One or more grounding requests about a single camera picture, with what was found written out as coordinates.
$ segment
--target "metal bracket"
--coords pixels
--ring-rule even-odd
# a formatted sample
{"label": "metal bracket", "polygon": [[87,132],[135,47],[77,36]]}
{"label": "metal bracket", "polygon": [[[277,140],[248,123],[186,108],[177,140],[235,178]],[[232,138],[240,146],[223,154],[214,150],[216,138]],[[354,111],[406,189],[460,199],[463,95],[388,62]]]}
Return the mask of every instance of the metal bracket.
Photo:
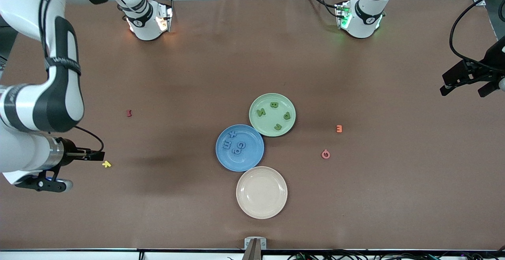
{"label": "metal bracket", "polygon": [[242,260],[261,260],[261,251],[267,249],[267,239],[264,237],[247,237],[244,239],[245,252]]}
{"label": "metal bracket", "polygon": [[486,0],[481,1],[480,3],[476,4],[476,6],[485,6],[486,5]]}

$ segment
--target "white plate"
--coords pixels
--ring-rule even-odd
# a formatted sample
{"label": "white plate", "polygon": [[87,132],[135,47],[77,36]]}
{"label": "white plate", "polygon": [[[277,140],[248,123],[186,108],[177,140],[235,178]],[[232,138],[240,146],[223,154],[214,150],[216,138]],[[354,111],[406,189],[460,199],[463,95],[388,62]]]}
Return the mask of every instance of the white plate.
{"label": "white plate", "polygon": [[237,201],[250,217],[260,220],[274,217],[286,204],[286,181],[272,168],[251,168],[238,180]]}

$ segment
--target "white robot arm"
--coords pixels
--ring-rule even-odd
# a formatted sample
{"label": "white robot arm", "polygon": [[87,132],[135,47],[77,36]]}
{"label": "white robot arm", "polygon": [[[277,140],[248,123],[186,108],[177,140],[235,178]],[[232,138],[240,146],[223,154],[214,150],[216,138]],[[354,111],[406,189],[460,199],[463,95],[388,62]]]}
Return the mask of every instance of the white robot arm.
{"label": "white robot arm", "polygon": [[337,6],[337,25],[356,38],[366,38],[379,28],[389,0],[350,0]]}
{"label": "white robot arm", "polygon": [[[104,3],[108,0],[69,0]],[[0,86],[0,172],[18,187],[68,191],[59,180],[61,166],[74,159],[99,161],[104,152],[78,148],[45,132],[67,132],[84,115],[77,37],[65,19],[67,0],[0,0],[0,14],[18,32],[43,43],[47,81]],[[167,30],[171,7],[152,0],[118,0],[139,39],[155,39]],[[54,172],[46,177],[46,171]]]}

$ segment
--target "brown table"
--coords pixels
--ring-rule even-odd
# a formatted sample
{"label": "brown table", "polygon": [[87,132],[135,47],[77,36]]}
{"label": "brown table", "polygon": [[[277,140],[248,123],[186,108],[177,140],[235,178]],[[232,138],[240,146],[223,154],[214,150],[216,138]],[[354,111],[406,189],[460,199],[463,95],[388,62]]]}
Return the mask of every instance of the brown table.
{"label": "brown table", "polygon": [[[69,6],[80,125],[105,141],[112,167],[71,163],[60,177],[74,188],[62,194],[0,179],[0,247],[233,248],[260,235],[273,249],[498,249],[505,96],[438,91],[458,62],[449,30],[470,3],[391,0],[377,33],[353,39],[309,0],[177,2],[174,32],[153,42],[134,37],[115,4]],[[495,41],[483,7],[455,39],[478,59]],[[2,83],[44,80],[40,44],[20,36]],[[268,92],[289,97],[297,121],[264,139],[260,164],[284,176],[289,196],[279,215],[255,220],[215,142]]]}

